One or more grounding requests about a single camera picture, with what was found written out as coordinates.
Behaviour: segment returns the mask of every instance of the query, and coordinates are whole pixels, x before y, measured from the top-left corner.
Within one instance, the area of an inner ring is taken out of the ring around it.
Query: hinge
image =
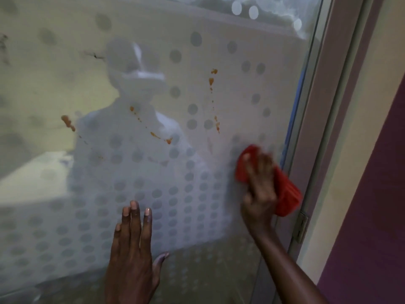
[[[299,244],[304,241],[306,228],[308,227],[309,217],[302,212],[298,214],[297,221],[295,223],[294,231],[292,232],[292,237]]]

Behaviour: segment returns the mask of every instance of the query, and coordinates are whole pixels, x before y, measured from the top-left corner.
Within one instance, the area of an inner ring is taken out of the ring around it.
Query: white dot
[[[259,17],[259,9],[257,8],[257,6],[253,5],[251,8],[249,8],[249,17],[253,20]]]
[[[242,12],[242,4],[239,1],[235,1],[232,3],[232,13],[234,15],[240,15],[240,13]]]
[[[296,30],[296,31],[301,30],[301,27],[302,27],[301,19],[295,20],[293,26],[294,26],[294,30]]]

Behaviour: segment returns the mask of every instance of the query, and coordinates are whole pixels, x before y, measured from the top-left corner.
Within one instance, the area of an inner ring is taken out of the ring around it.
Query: red cloth
[[[239,156],[236,164],[235,178],[240,182],[248,182],[249,178],[246,173],[243,155],[250,153],[250,162],[253,167],[257,168],[257,154],[260,147],[249,145]],[[276,166],[274,168],[274,189],[278,197],[278,204],[275,214],[278,216],[286,216],[293,212],[301,202],[302,195],[299,189],[288,179],[281,169]]]

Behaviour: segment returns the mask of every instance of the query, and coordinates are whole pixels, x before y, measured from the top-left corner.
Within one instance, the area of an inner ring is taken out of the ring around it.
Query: metal door frame
[[[368,12],[362,13],[366,3],[371,6]],[[301,249],[301,244],[292,238],[297,216],[300,211],[309,219],[312,216],[382,3],[383,0],[323,0],[321,5],[283,167],[301,190],[304,201],[301,209],[272,222],[281,243],[295,261]],[[360,14],[367,16],[366,22],[343,97],[335,102]],[[335,117],[330,117],[332,112],[336,113]],[[332,129],[325,136],[327,126]],[[270,300],[280,303],[261,258],[251,304]]]

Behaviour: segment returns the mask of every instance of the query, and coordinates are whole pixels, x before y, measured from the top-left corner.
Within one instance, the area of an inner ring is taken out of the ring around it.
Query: glass panel
[[[172,252],[153,302],[249,302],[233,171],[251,143],[282,160],[319,4],[0,0],[0,294],[100,303],[137,199]]]

